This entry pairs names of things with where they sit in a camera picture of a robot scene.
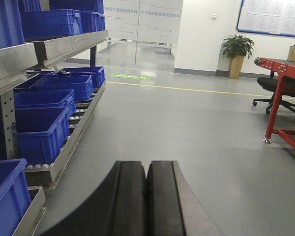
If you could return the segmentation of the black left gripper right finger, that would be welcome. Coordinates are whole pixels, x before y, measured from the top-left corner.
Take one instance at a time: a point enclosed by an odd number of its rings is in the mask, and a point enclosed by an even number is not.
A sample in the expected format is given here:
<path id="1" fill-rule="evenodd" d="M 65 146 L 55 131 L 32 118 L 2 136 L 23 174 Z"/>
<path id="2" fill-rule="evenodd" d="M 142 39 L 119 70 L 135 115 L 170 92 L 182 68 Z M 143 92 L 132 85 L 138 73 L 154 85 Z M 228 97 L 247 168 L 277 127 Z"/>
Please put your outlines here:
<path id="1" fill-rule="evenodd" d="M 221 236 L 177 161 L 152 161 L 147 174 L 149 236 Z"/>

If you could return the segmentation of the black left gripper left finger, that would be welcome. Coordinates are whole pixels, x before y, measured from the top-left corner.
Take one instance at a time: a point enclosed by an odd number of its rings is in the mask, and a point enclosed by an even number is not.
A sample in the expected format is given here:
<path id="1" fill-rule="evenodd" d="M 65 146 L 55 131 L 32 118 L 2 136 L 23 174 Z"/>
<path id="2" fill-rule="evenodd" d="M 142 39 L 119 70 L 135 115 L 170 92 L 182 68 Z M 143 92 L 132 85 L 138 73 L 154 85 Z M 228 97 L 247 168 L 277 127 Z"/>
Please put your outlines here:
<path id="1" fill-rule="evenodd" d="M 104 180 L 46 236 L 144 236 L 145 171 L 139 161 L 116 161 Z"/>

